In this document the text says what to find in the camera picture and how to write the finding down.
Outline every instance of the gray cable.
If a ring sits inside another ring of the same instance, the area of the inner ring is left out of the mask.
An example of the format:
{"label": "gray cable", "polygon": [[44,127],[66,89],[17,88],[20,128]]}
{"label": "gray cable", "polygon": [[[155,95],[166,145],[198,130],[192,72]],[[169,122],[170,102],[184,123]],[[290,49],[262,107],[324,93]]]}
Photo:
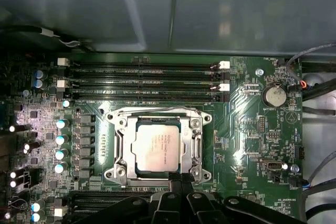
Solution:
{"label": "gray cable", "polygon": [[320,49],[323,49],[323,48],[328,48],[328,47],[336,47],[336,43],[329,43],[329,44],[324,44],[324,45],[320,45],[320,46],[317,46],[317,47],[312,47],[312,48],[306,49],[306,50],[304,50],[302,52],[299,52],[298,54],[294,55],[286,64],[287,72],[297,81],[302,81],[302,79],[296,73],[294,73],[294,71],[290,68],[290,65],[296,59],[300,58],[303,55],[309,54],[311,52],[314,52],[314,51],[317,51],[317,50],[320,50]]}
{"label": "gray cable", "polygon": [[314,170],[314,172],[310,175],[308,178],[308,182],[311,184],[313,179],[316,177],[317,173],[319,173],[327,163],[332,161],[334,158],[336,158],[336,151],[329,154],[322,162],[321,164]]}

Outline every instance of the chip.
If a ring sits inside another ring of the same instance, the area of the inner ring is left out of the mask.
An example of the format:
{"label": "chip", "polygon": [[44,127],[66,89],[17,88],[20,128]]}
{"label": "chip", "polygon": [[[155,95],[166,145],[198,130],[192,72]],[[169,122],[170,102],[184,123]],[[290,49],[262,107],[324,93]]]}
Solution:
{"label": "chip", "polygon": [[56,94],[56,87],[50,87],[49,88],[49,93],[50,94]]}
{"label": "chip", "polygon": [[57,180],[51,180],[51,181],[49,181],[49,187],[50,187],[51,189],[55,189],[55,188],[57,188],[57,185],[58,185]]}
{"label": "chip", "polygon": [[46,134],[46,140],[53,140],[54,139],[54,134],[52,132],[49,132]]}
{"label": "chip", "polygon": [[54,223],[54,217],[53,216],[47,216],[46,221],[47,221],[47,223]]}
{"label": "chip", "polygon": [[31,111],[30,118],[37,118],[37,111]]}
{"label": "chip", "polygon": [[37,165],[37,162],[38,162],[38,159],[36,157],[33,157],[33,158],[30,159],[30,163],[32,165]]}
{"label": "chip", "polygon": [[46,201],[47,203],[51,203],[51,204],[53,204],[54,202],[55,202],[55,197],[54,196],[49,196],[48,198],[47,198],[47,201]]}
{"label": "chip", "polygon": [[173,172],[179,168],[179,128],[175,125],[140,125],[132,144],[137,168]]}

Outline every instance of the black cable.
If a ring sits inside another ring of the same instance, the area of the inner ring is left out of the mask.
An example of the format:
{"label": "black cable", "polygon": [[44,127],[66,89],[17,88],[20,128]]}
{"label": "black cable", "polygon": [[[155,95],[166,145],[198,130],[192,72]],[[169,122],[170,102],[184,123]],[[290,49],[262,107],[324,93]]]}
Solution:
{"label": "black cable", "polygon": [[306,106],[302,107],[302,111],[314,115],[336,115],[336,110],[313,109]]}
{"label": "black cable", "polygon": [[36,26],[3,26],[0,33],[42,33],[41,27]]}
{"label": "black cable", "polygon": [[303,55],[306,55],[306,54],[309,54],[311,52],[314,52],[314,51],[317,51],[317,50],[320,50],[320,49],[323,49],[323,48],[328,48],[328,47],[335,47],[336,46],[336,43],[329,43],[329,44],[324,44],[324,45],[320,45],[320,46],[317,46],[317,47],[312,47],[312,48],[309,48],[309,49],[306,49],[302,52],[299,52],[298,54],[294,55],[292,58],[290,58],[289,61],[287,61],[287,64],[286,64],[286,69],[288,71],[288,73],[294,78],[296,79],[297,81],[302,81],[302,79],[300,77],[297,76],[296,73],[294,73],[294,71],[290,68],[290,65],[298,58],[300,58],[301,56]]}
{"label": "black cable", "polygon": [[326,88],[321,89],[321,90],[313,90],[312,92],[308,91],[307,93],[304,92],[302,94],[302,101],[305,102],[305,101],[314,99],[316,97],[320,97],[324,94],[328,94],[328,93],[334,91],[335,89],[336,89],[336,85],[333,85],[333,86],[326,87]]}
{"label": "black cable", "polygon": [[309,220],[310,218],[314,217],[315,215],[325,212],[325,211],[330,211],[330,210],[336,210],[336,204],[330,203],[330,204],[322,204],[319,206],[315,206],[313,208],[310,208],[306,212],[306,218]]}
{"label": "black cable", "polygon": [[336,188],[336,178],[319,183],[303,191],[299,196],[299,217],[300,220],[307,222],[306,219],[306,200],[309,195],[321,193]]}
{"label": "black cable", "polygon": [[330,153],[322,162],[321,164],[314,170],[314,172],[310,175],[308,178],[308,182],[311,184],[316,177],[316,175],[325,167],[327,163],[332,161],[334,158],[336,158],[336,151]]}

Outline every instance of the blue-topped capacitor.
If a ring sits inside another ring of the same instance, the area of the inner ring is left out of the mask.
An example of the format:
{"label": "blue-topped capacitor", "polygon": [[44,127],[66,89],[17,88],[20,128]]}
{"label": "blue-topped capacitor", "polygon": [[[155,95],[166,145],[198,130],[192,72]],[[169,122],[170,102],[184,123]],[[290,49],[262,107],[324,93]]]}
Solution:
{"label": "blue-topped capacitor", "polygon": [[33,212],[39,212],[44,206],[46,205],[46,202],[43,199],[39,199],[38,201],[34,202],[32,204],[32,211]]}
{"label": "blue-topped capacitor", "polygon": [[55,153],[55,158],[57,160],[62,160],[63,158],[67,157],[69,155],[69,152],[67,149],[61,149]]}
{"label": "blue-topped capacitor", "polygon": [[69,137],[68,135],[61,135],[61,136],[58,136],[55,141],[56,141],[56,144],[62,145],[69,141]]}
{"label": "blue-topped capacitor", "polygon": [[35,80],[34,81],[34,87],[37,88],[37,89],[42,89],[42,90],[45,90],[47,88],[47,83],[45,81],[42,81],[42,80]]}
{"label": "blue-topped capacitor", "polygon": [[44,73],[42,70],[36,70],[34,73],[36,79],[45,80],[48,78],[48,74]]}
{"label": "blue-topped capacitor", "polygon": [[41,218],[44,217],[44,211],[43,210],[40,210],[39,212],[35,212],[33,213],[31,216],[31,220],[32,222],[38,222]]}
{"label": "blue-topped capacitor", "polygon": [[62,173],[64,170],[67,170],[68,169],[68,163],[66,162],[61,162],[60,164],[58,165],[55,165],[55,173]]}
{"label": "blue-topped capacitor", "polygon": [[65,127],[68,127],[69,124],[70,124],[69,120],[67,120],[67,119],[61,119],[61,120],[57,121],[56,127],[58,127],[59,129],[63,129]]}

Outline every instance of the wire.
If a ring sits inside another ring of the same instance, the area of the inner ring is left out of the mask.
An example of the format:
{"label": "wire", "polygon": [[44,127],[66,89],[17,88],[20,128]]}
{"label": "wire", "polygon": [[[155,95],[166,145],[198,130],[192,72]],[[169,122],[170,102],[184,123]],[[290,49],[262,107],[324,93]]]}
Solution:
{"label": "wire", "polygon": [[307,83],[305,81],[300,81],[300,84],[302,86],[303,89],[306,89],[307,88]]}
{"label": "wire", "polygon": [[302,107],[302,111],[314,115],[336,115],[336,110],[313,109],[306,106]]}
{"label": "wire", "polygon": [[77,40],[72,40],[70,42],[64,42],[61,39],[58,39],[59,42],[61,42],[62,44],[66,45],[67,47],[78,47],[81,43]]}
{"label": "wire", "polygon": [[320,45],[317,47],[312,47],[309,49],[306,49],[302,52],[299,52],[298,54],[294,55],[292,58],[290,58],[290,60],[287,62],[286,64],[286,69],[287,72],[297,81],[302,81],[302,79],[296,74],[294,73],[294,71],[290,68],[290,65],[298,58],[300,58],[303,55],[309,54],[311,52],[317,51],[317,50],[321,50],[323,48],[329,48],[329,47],[335,47],[336,43],[329,43],[329,44],[324,44],[324,45]]}
{"label": "wire", "polygon": [[309,220],[310,218],[314,217],[315,215],[321,212],[330,211],[330,210],[336,210],[336,204],[330,203],[330,204],[322,204],[319,206],[315,206],[313,208],[310,208],[306,212],[306,218],[307,220]]}
{"label": "wire", "polygon": [[302,94],[302,100],[307,101],[321,95],[327,94],[336,89],[336,78],[326,81],[325,83],[314,86],[309,91]]}
{"label": "wire", "polygon": [[299,196],[299,218],[301,221],[307,222],[306,217],[306,200],[309,195],[321,193],[336,188],[336,178],[319,183],[313,187],[303,191]]}
{"label": "wire", "polygon": [[332,161],[334,158],[336,158],[336,151],[330,153],[322,162],[321,164],[314,170],[314,172],[310,175],[308,178],[308,182],[311,184],[316,175],[325,167],[327,163]]}
{"label": "wire", "polygon": [[[18,202],[18,201],[20,201],[20,200],[22,200],[24,203],[25,203],[25,208],[22,208],[22,207],[16,207],[16,206],[13,206],[12,204],[14,204],[15,202]],[[29,204],[28,204],[28,202],[27,201],[25,201],[24,199],[17,199],[17,200],[14,200],[13,202],[11,202],[11,203],[9,203],[9,205],[8,205],[9,207],[13,207],[13,208],[15,208],[15,209],[20,209],[20,210],[26,210],[27,208],[28,208],[28,206],[29,206]]]}

